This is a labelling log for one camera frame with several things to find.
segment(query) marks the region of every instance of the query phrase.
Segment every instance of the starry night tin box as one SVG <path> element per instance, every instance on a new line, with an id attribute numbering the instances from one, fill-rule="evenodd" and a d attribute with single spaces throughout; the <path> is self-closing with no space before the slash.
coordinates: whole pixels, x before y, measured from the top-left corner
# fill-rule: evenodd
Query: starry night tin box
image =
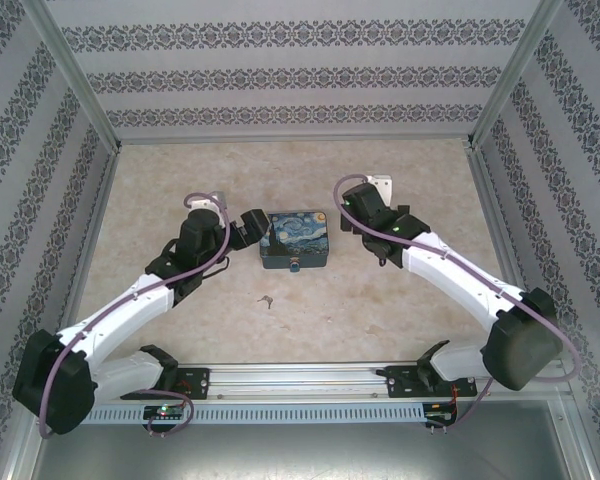
<path id="1" fill-rule="evenodd" d="M 271 226 L 260 240 L 264 268 L 324 267 L 329 254 L 327 216 L 324 212 L 268 212 Z"/>

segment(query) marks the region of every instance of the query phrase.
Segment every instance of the patterned wallpaper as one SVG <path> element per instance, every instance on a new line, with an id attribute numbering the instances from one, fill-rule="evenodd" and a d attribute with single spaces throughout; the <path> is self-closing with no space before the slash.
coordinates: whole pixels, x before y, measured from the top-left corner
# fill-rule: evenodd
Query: patterned wallpaper
<path id="1" fill-rule="evenodd" d="M 468 134 L 538 0 L 49 8 L 123 140 Z"/>
<path id="2" fill-rule="evenodd" d="M 600 1 L 560 7 L 482 147 L 525 283 L 582 355 L 600 467 Z"/>
<path id="3" fill-rule="evenodd" d="M 22 6 L 0 0 L 0 460 L 25 342 L 63 319 L 109 160 Z"/>

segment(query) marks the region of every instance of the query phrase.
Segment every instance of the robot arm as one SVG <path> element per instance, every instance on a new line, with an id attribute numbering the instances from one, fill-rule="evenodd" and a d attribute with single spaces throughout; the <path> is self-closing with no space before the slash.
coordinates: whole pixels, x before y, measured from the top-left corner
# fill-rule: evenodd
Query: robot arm
<path id="1" fill-rule="evenodd" d="M 212 196 L 224 203 L 220 192 L 214 192 Z M 51 389 L 47 424 L 54 432 L 62 434 L 73 430 L 94 405 L 107 400 L 137 390 L 169 391 L 174 388 L 178 362 L 154 345 L 120 360 L 105 360 L 130 335 L 176 307 L 202 284 L 204 272 L 142 293 L 145 287 L 191 271 L 218 254 L 225 235 L 219 208 L 207 200 L 190 202 L 189 207 L 180 236 L 167 243 L 160 256 L 122 295 L 86 320 L 55 335 L 40 330 L 29 338 L 13 395 L 39 415 L 42 393 L 53 364 L 76 335 L 82 335 L 60 364 Z M 227 262 L 226 255 L 230 250 L 240 250 L 258 242 L 269 228 L 268 217 L 262 210 L 251 210 L 241 218 L 244 226 L 239 227 L 236 222 L 230 224 L 228 248 L 222 255 Z M 134 298 L 114 308 L 114 304 L 129 295 Z M 105 311 L 109 313 L 93 329 L 83 332 L 91 320 Z"/>
<path id="2" fill-rule="evenodd" d="M 500 294 L 508 293 L 555 324 L 550 296 L 538 288 L 524 292 L 489 275 L 454 252 L 427 224 L 411 215 L 408 206 L 391 209 L 390 177 L 369 176 L 367 183 L 349 189 L 342 197 L 345 211 L 366 227 L 444 252 L 439 255 L 380 239 L 360 231 L 344 216 L 341 219 L 341 229 L 361 234 L 364 247 L 378 257 L 381 266 L 390 261 L 425 278 L 471 313 L 489 333 L 486 345 L 445 341 L 426 352 L 418 361 L 418 373 L 428 387 L 440 381 L 492 376 L 507 388 L 520 390 L 560 353 L 562 342 L 557 337 L 448 257 L 460 260 L 496 285 Z"/>

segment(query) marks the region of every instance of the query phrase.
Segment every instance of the beige tabletop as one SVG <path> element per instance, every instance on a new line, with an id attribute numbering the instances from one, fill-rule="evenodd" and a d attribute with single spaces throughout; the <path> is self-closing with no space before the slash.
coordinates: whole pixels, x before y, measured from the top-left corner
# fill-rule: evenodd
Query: beige tabletop
<path id="1" fill-rule="evenodd" d="M 378 266 L 360 237 L 339 230 L 331 199 L 349 173 L 393 177 L 393 205 L 499 275 L 460 140 L 125 146 L 79 319 L 128 288 L 178 235 L 191 191 L 225 192 L 232 219 L 252 208 L 321 210 L 327 266 L 265 270 L 257 246 L 228 271 L 125 341 L 115 357 L 156 344 L 182 363 L 414 360 L 443 340 L 486 339 L 459 305 L 416 275 Z M 258 302 L 273 299 L 271 308 Z"/>

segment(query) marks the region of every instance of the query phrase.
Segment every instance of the gray metal floor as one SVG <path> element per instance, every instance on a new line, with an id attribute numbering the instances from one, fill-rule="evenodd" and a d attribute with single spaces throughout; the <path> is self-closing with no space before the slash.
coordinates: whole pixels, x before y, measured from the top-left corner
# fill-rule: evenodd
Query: gray metal floor
<path id="1" fill-rule="evenodd" d="M 43 446 L 37 480 L 569 478 L 544 402 L 487 402 L 457 432 L 417 424 L 83 426 Z"/>

